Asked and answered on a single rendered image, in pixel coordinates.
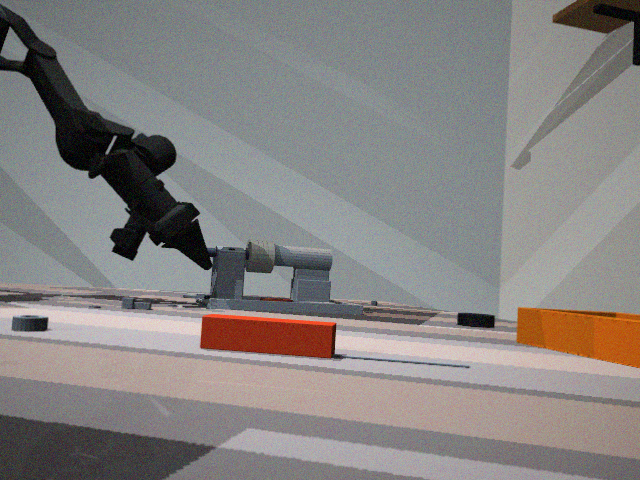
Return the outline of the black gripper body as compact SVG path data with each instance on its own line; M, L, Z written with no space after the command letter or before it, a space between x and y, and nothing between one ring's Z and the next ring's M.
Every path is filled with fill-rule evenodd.
M175 238L200 214L192 203L177 202L164 185L153 176L123 199L130 210L155 225L149 238L156 246Z

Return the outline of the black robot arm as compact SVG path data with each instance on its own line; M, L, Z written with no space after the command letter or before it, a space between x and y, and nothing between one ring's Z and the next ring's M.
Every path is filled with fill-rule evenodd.
M99 175L123 200L149 178L157 177L177 158L173 143L166 137L139 134L134 130L103 119L89 110L59 62L56 51L40 40L26 21L0 4L0 53L9 27L27 48L24 62L0 55L0 71L19 72L30 78L56 124L56 142L61 158L70 167ZM105 155L113 137L109 153ZM134 260L146 233L155 225L134 209L124 209L131 216L123 228L114 228L110 239L112 252ZM153 228L151 230L151 228Z

